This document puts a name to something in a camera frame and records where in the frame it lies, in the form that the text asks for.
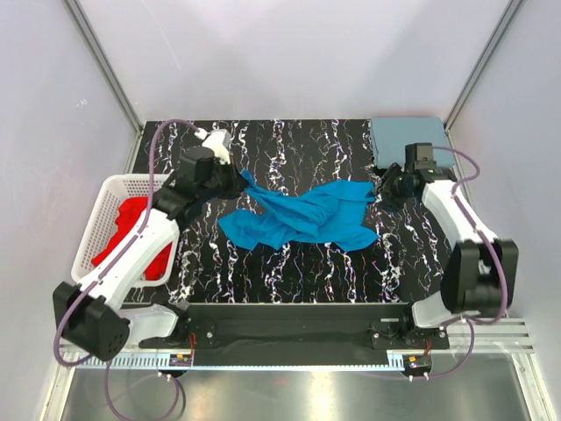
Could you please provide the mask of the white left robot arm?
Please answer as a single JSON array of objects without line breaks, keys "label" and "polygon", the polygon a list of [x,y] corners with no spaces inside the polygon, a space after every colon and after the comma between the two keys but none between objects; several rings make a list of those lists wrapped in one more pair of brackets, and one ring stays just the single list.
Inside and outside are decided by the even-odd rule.
[{"label": "white left robot arm", "polygon": [[54,290],[56,360],[67,364],[60,354],[63,339],[101,361],[112,360],[125,346],[146,339],[161,338],[171,347],[182,346],[189,326],[177,310],[165,304],[125,309],[124,300],[157,255],[167,246],[176,246],[205,203],[236,198],[246,185],[227,146],[206,141],[190,148],[161,188],[149,191],[138,222],[107,258],[77,283],[62,282]]}]

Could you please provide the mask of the bright blue t-shirt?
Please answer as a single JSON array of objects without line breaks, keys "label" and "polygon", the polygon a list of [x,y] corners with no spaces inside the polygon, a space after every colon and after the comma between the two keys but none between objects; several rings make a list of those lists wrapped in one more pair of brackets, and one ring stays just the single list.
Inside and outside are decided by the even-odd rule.
[{"label": "bright blue t-shirt", "polygon": [[285,196],[260,187],[247,170],[242,176],[248,182],[245,192],[265,211],[257,214],[238,209],[218,220],[235,246],[251,251],[259,244],[278,250],[291,241],[333,243],[349,253],[379,238],[364,226],[367,207],[375,201],[371,182],[337,180],[301,196]]}]

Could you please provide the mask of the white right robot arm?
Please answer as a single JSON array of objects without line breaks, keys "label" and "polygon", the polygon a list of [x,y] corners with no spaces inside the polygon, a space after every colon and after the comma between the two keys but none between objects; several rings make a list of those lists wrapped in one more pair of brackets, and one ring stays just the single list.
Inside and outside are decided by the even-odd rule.
[{"label": "white right robot arm", "polygon": [[398,337],[408,347],[418,347],[430,328],[460,319],[480,325],[501,320],[511,305],[519,249],[512,239],[501,239],[489,229],[466,201],[461,188],[480,175],[457,178],[434,157],[436,146],[415,143],[405,147],[404,164],[392,164],[377,187],[383,203],[399,210],[417,198],[441,227],[452,251],[439,291],[409,305]]}]

